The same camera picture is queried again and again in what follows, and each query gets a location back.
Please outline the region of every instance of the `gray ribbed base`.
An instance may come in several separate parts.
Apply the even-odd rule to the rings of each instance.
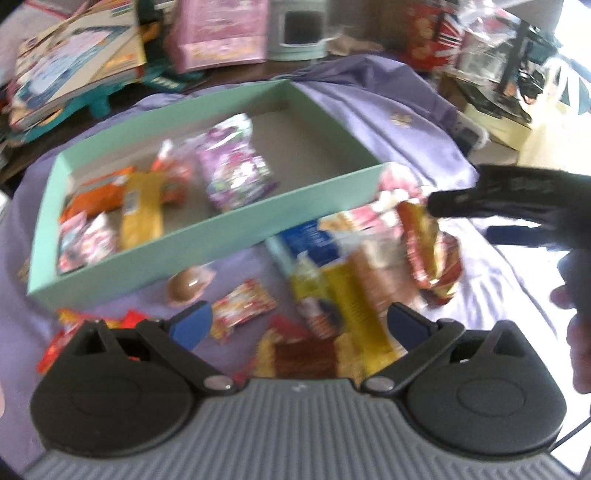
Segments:
[[[395,403],[347,380],[253,380],[205,401],[191,423],[142,454],[97,460],[49,452],[28,480],[554,480],[573,479],[550,455],[462,459],[427,443]]]

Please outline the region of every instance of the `open box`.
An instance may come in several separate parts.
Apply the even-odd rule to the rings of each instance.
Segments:
[[[162,140],[193,137],[246,112],[253,145],[279,186],[263,200],[227,213],[196,185],[182,209],[164,207],[165,234],[96,265],[57,273],[59,217],[76,186],[135,165],[148,170]],[[142,113],[59,154],[37,219],[28,294],[50,309],[89,307],[191,265],[255,245],[300,223],[371,200],[381,165],[347,130],[287,80],[244,85]],[[120,214],[111,214],[119,226]]]

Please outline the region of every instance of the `wooden table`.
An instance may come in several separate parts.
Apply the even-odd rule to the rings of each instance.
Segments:
[[[253,65],[238,65],[213,69],[208,73],[206,81],[192,91],[204,88],[227,85],[231,83],[254,82],[267,80],[276,75],[291,73],[310,64],[309,61],[266,61]],[[133,104],[154,93],[156,90],[141,84],[128,85],[109,98],[111,115],[123,112]],[[12,150],[8,165],[0,171],[0,185],[6,184],[15,190],[22,178],[24,170],[36,159],[52,148],[58,147],[75,136],[88,130],[104,118],[96,119],[84,108],[74,113],[50,132],[36,140]]]

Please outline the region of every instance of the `pink box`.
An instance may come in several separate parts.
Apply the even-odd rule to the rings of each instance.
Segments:
[[[178,0],[168,55],[179,73],[267,56],[268,0]]]

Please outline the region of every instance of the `bed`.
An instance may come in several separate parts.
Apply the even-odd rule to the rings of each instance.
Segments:
[[[406,65],[379,56],[347,57],[301,72],[293,76],[293,81],[381,161],[406,165],[420,183],[436,189],[459,189],[469,187],[476,180],[475,168],[449,135],[457,122],[454,107]],[[27,298],[26,285],[21,279],[52,162],[59,151],[82,138],[180,99],[180,95],[152,95],[43,155],[28,169],[6,218],[0,223],[0,384],[6,404],[0,419],[0,456],[17,471],[43,451],[29,417],[28,402],[40,380],[35,365],[59,328],[52,313]],[[392,122],[395,114],[410,115],[410,124]],[[465,274],[457,296],[444,307],[428,310],[427,316],[451,317],[471,329],[490,329],[504,319],[515,321],[567,398],[566,430],[580,423],[589,406],[571,387],[572,373],[564,343],[567,318],[560,317],[546,300],[550,289],[560,283],[556,255],[537,249],[524,253],[523,249],[514,247],[495,248],[482,236],[485,226],[482,220],[447,220],[443,226],[460,239]],[[535,261],[535,272],[524,259]],[[263,245],[215,262],[213,268],[217,276],[207,289],[205,300],[217,300],[240,281],[258,277],[279,301],[280,313],[296,317],[288,287]],[[534,281],[540,278],[545,283]],[[164,282],[91,312],[123,316],[131,308],[164,318],[175,313],[165,306]],[[233,374],[252,356],[268,321],[268,317],[260,317],[242,326],[223,346],[206,339],[195,353],[216,368]],[[588,443],[580,448],[580,453],[572,447],[560,459],[576,469],[583,462]]]

